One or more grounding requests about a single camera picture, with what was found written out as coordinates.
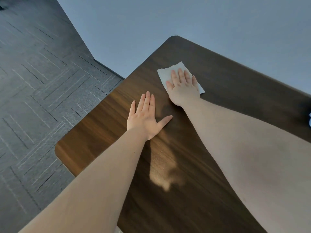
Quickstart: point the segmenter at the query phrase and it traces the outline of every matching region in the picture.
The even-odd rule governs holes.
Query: patterned carpet
[[[0,232],[10,233],[73,180],[54,146],[122,79],[94,62],[56,0],[0,6]]]

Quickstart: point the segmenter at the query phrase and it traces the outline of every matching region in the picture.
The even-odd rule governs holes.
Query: blue-gray wall
[[[127,77],[180,35],[311,94],[311,0],[58,0],[94,58]]]

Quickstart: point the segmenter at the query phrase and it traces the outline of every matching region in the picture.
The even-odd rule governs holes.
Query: wooden table
[[[131,102],[149,90],[156,118],[174,118],[146,142],[118,226],[131,232],[265,232],[236,196],[157,69],[182,61],[201,98],[273,124],[311,142],[311,98],[178,36],[170,37],[56,145],[77,176],[125,131]]]

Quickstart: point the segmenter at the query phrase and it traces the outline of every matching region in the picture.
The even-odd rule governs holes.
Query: dark baseboard
[[[120,77],[120,78],[122,78],[122,79],[125,79],[125,78],[122,77],[121,75],[117,74],[115,71],[113,71],[113,70],[109,69],[108,67],[104,66],[104,65],[103,65],[102,63],[100,63],[99,61],[97,61],[97,60],[95,60],[95,59],[94,59],[94,61],[95,61],[96,63],[98,63],[99,65],[103,66],[105,69],[107,69],[107,70],[113,72],[113,73],[114,73],[115,75],[117,75],[118,77]]]

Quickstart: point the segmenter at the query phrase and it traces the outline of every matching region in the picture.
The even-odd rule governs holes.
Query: white cloth
[[[171,71],[172,70],[175,70],[175,72],[178,74],[178,68],[181,68],[183,71],[184,70],[188,70],[184,64],[182,62],[179,62],[178,64],[176,65],[173,65],[169,68],[165,68],[165,69],[158,69],[158,75],[161,79],[161,82],[165,88],[165,90],[167,91],[167,87],[166,87],[166,81],[170,81],[171,83],[172,82],[172,78],[171,78]],[[200,94],[204,93],[205,91],[203,90],[203,88],[201,87],[201,85],[199,84],[199,92]]]

